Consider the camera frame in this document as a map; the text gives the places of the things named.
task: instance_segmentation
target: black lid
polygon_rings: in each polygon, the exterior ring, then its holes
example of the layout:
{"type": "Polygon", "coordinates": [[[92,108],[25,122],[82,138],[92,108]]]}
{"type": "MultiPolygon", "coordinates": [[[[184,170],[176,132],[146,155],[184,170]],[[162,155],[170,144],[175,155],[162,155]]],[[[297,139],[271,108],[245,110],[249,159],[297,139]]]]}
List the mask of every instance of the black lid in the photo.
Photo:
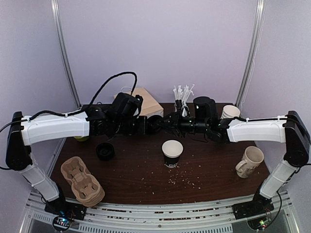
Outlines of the black lid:
{"type": "Polygon", "coordinates": [[[108,161],[115,156],[115,149],[110,143],[101,143],[96,147],[96,154],[102,161],[108,161]]]}

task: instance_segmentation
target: white wall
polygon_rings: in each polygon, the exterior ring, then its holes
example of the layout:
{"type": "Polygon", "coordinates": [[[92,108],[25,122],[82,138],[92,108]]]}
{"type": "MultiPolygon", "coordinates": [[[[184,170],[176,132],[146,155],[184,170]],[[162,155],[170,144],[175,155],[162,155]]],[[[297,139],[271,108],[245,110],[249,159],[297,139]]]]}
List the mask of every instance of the white wall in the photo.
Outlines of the white wall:
{"type": "MultiPolygon", "coordinates": [[[[311,132],[311,2],[267,1],[259,50],[244,117],[274,117],[296,110],[311,132]]],[[[258,142],[270,171],[285,145],[258,142]]],[[[310,232],[311,167],[301,169],[287,185],[303,232],[310,232]]]]}
{"type": "MultiPolygon", "coordinates": [[[[196,84],[196,96],[235,102],[249,52],[256,0],[61,0],[70,67],[82,103],[111,75],[134,71],[159,102],[174,85],[196,84]]],[[[99,95],[111,102],[133,78],[99,95]]]]}
{"type": "MultiPolygon", "coordinates": [[[[68,112],[75,104],[66,80],[50,1],[0,0],[0,126],[15,111],[32,115],[50,109],[68,112]]],[[[0,166],[5,165],[8,131],[0,134],[0,166]]],[[[33,146],[46,168],[58,140],[33,146]]],[[[0,232],[17,232],[30,187],[14,171],[0,170],[0,232]]]]}

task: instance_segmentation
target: wooden tabletop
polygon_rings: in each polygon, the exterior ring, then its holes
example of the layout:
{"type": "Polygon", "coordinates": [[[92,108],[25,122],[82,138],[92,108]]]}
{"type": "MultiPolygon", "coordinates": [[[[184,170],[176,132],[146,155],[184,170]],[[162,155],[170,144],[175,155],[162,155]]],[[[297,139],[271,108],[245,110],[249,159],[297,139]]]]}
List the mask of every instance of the wooden tabletop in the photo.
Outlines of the wooden tabletop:
{"type": "MultiPolygon", "coordinates": [[[[173,111],[173,104],[161,105],[164,114],[173,111]]],[[[217,104],[219,114],[224,105],[217,104]]],[[[201,135],[192,137],[202,139],[201,135]]],[[[177,204],[246,196],[254,194],[269,175],[264,163],[247,179],[236,174],[235,165],[254,142],[203,143],[189,137],[176,138],[165,131],[152,136],[115,137],[109,143],[114,146],[116,156],[103,162],[97,158],[95,149],[106,140],[105,136],[92,137],[85,142],[74,138],[66,140],[51,176],[66,197],[75,198],[60,166],[73,156],[85,162],[106,193],[102,202],[108,203],[177,204]],[[170,139],[184,146],[176,168],[164,165],[161,146],[170,139]]]]}

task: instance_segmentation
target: cardboard box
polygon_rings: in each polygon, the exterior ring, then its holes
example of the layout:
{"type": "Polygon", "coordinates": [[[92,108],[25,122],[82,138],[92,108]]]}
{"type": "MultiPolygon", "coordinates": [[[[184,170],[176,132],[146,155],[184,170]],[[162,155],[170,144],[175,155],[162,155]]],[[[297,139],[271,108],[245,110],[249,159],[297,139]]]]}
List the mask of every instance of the cardboard box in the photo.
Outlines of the cardboard box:
{"type": "Polygon", "coordinates": [[[133,96],[140,95],[143,97],[142,107],[140,116],[151,117],[153,115],[160,115],[163,117],[164,111],[162,106],[149,94],[149,92],[143,88],[135,88],[133,92],[133,96]]]}

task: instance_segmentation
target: table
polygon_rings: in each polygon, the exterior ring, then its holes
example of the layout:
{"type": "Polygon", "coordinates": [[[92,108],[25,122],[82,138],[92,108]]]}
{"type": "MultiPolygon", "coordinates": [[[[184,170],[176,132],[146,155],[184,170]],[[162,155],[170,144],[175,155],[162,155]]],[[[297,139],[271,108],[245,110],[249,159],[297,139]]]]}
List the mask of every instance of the table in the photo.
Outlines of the table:
{"type": "MultiPolygon", "coordinates": [[[[164,114],[173,111],[172,103],[161,104],[164,114]]],[[[220,114],[225,103],[217,104],[220,114]]],[[[202,139],[201,135],[192,136],[202,139]]],[[[63,189],[66,197],[75,198],[63,178],[60,166],[73,156],[79,156],[105,191],[102,202],[119,204],[177,204],[221,200],[254,194],[269,175],[262,163],[247,179],[240,178],[235,165],[244,150],[254,142],[218,144],[198,142],[161,131],[156,135],[115,137],[116,156],[108,162],[96,156],[96,146],[106,136],[78,142],[68,138],[56,162],[51,178],[63,189]],[[184,152],[176,168],[164,166],[162,144],[170,139],[180,141],[184,152]]]]}

